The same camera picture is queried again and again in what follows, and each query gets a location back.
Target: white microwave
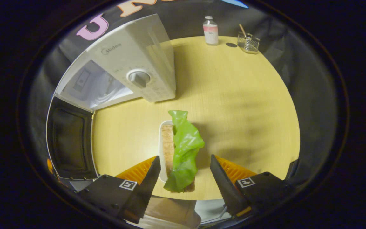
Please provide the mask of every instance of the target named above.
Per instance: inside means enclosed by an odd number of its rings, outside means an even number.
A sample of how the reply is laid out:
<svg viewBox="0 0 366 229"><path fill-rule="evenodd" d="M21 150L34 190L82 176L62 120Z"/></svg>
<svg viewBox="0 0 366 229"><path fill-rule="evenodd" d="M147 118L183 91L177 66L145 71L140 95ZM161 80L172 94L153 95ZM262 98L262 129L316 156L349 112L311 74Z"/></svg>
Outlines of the white microwave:
<svg viewBox="0 0 366 229"><path fill-rule="evenodd" d="M157 14L130 21L91 44L56 87L46 123L49 157L58 178L98 178L92 151L95 110L138 97L175 97L174 52Z"/></svg>

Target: round wooden table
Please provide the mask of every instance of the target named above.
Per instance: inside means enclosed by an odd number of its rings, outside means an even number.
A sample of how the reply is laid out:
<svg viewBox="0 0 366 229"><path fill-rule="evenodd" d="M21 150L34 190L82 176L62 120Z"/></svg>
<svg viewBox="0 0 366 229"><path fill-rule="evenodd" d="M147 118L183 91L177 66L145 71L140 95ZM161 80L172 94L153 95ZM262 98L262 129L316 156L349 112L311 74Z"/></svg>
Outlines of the round wooden table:
<svg viewBox="0 0 366 229"><path fill-rule="evenodd" d="M210 155L256 173L284 179L298 159L299 123L290 94L279 74L261 54L248 54L235 37L219 37L217 46L204 37L172 40L176 98L149 103L143 98L96 111L93 156L100 174L115 176L159 154L159 126L171 120L168 110L187 110L188 120L205 142L196 162L195 191L172 194L158 178L153 195L185 200L221 199L210 171Z"/></svg>

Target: green lettuce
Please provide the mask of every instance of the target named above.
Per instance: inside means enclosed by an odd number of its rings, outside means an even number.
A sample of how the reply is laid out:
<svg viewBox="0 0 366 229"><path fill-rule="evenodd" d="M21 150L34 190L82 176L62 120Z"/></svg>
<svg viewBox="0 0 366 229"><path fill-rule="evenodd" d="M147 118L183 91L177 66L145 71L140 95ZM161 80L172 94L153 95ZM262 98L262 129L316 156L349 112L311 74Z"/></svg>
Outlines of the green lettuce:
<svg viewBox="0 0 366 229"><path fill-rule="evenodd" d="M187 111L169 110L173 121L173 169L170 172L164 189L172 192L182 192L191 184L197 173L196 156L204 141L199 131L187 120Z"/></svg>

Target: bread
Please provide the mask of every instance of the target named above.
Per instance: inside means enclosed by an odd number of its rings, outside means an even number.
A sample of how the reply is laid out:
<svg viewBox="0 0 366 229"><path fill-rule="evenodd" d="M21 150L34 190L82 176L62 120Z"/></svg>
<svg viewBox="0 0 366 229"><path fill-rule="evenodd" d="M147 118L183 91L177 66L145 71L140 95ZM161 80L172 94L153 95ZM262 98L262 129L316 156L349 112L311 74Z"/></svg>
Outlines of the bread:
<svg viewBox="0 0 366 229"><path fill-rule="evenodd" d="M163 125L161 127L162 142L163 142L163 155L166 164L166 174L169 176L173 169L173 155L174 155L174 143L173 143L173 125ZM194 191L194 181L184 188L183 192Z"/></svg>

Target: white tray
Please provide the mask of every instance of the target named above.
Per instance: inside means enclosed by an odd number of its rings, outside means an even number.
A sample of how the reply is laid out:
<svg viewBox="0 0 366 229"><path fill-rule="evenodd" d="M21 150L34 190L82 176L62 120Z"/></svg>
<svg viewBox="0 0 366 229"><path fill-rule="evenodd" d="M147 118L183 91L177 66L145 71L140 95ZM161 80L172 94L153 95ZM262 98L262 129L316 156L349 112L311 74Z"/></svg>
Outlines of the white tray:
<svg viewBox="0 0 366 229"><path fill-rule="evenodd" d="M164 121L163 123L160 124L160 127L159 127L159 160L160 160L159 178L161 181L166 182L167 173L166 173L165 157L163 155L163 140L162 140L162 126L163 125L173 125L173 122L171 120Z"/></svg>

